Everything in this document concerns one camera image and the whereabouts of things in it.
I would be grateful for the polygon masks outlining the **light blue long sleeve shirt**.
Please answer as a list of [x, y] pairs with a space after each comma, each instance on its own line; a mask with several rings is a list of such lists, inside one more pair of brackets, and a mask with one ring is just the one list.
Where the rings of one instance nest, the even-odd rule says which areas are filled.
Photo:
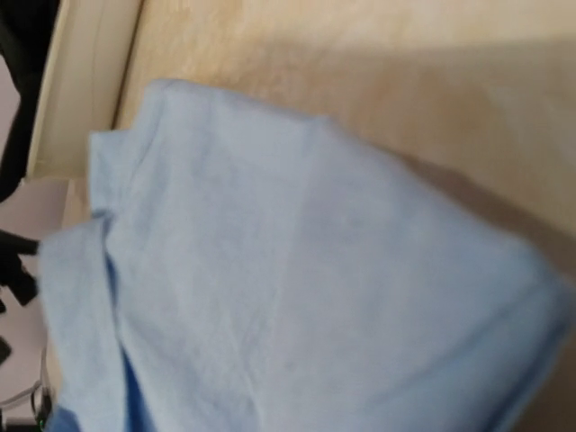
[[158, 80], [89, 149], [50, 431], [507, 431], [571, 328], [539, 253], [328, 119]]

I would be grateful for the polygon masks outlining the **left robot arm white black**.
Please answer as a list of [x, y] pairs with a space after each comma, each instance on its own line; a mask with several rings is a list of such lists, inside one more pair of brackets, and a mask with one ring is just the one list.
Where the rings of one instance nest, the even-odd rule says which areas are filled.
[[40, 242], [1, 230], [1, 287], [7, 288], [20, 306], [28, 306], [38, 295], [37, 282], [21, 256], [35, 257]]

